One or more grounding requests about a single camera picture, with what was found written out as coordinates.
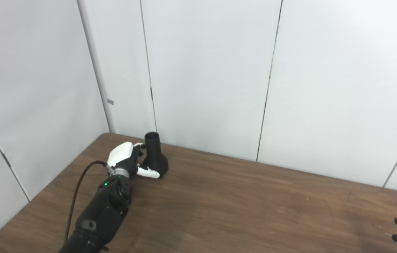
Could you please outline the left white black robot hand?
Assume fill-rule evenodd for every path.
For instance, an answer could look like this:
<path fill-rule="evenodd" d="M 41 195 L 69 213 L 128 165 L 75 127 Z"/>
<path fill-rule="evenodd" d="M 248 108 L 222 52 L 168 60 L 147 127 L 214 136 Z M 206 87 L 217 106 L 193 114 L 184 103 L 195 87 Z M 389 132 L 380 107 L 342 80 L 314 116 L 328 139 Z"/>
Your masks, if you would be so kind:
<path fill-rule="evenodd" d="M 121 175 L 129 179 L 135 175 L 160 179 L 161 175 L 158 171 L 138 162 L 138 158 L 143 155 L 141 149 L 145 148 L 144 143 L 133 144 L 131 142 L 125 142 L 114 148 L 107 161 L 108 175 Z"/>

